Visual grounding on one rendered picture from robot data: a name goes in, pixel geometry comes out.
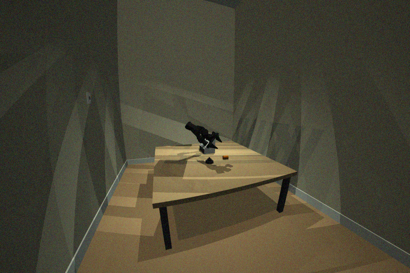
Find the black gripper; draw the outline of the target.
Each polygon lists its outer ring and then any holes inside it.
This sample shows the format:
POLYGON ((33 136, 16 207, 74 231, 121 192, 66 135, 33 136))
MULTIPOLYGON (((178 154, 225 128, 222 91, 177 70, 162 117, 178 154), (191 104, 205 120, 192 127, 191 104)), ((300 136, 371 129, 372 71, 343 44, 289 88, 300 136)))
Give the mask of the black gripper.
MULTIPOLYGON (((208 136, 209 136, 209 134, 206 136, 206 140, 209 141, 209 143, 208 143, 208 145, 207 145, 206 147, 207 147, 207 148, 215 148, 215 149, 218 149, 216 146, 214 146, 214 145, 212 144, 212 142, 214 141, 214 139, 212 139, 212 141, 210 141, 210 140, 208 139, 208 136)), ((216 139, 217 141, 219 141, 219 142, 222 142, 222 141, 220 140, 219 136, 218 136, 218 133, 216 133, 215 139, 216 139)))

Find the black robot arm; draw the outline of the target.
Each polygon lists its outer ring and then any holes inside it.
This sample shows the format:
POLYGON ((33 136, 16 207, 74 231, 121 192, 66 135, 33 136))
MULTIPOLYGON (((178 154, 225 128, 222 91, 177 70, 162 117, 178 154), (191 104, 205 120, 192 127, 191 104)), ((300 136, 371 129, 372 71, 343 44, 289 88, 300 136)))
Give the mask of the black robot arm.
MULTIPOLYGON (((206 136, 209 134, 207 129, 205 129, 202 126, 198 126, 198 125, 196 126, 192 124, 191 122, 188 122, 185 125, 185 128, 187 130, 190 130, 197 137, 197 140, 199 143, 203 143, 204 146, 207 145, 208 142, 205 140, 206 136)), ((212 132, 212 134, 209 134, 208 139, 211 141, 215 137, 216 137, 216 133, 212 132)))

